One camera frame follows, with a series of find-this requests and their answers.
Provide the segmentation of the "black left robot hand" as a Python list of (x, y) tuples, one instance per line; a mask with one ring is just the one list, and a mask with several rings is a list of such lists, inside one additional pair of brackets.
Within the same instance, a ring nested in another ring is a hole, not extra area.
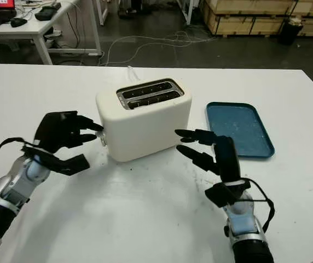
[(86, 129), (102, 132), (103, 126), (77, 111), (50, 112), (40, 122), (33, 143), (49, 153), (56, 153), (63, 147), (74, 148), (95, 140), (95, 134), (80, 133)]

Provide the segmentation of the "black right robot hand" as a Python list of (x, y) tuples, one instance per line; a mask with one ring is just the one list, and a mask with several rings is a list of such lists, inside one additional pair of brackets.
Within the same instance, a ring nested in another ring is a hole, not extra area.
[(234, 141), (228, 136), (218, 136), (207, 130), (176, 129), (175, 133), (181, 137), (181, 142), (198, 142), (202, 145), (212, 146), (215, 157), (203, 152), (200, 153), (188, 146), (177, 145), (176, 149), (192, 160), (192, 163), (204, 171), (211, 171), (220, 176), (225, 183), (238, 181), (241, 178), (240, 165)]

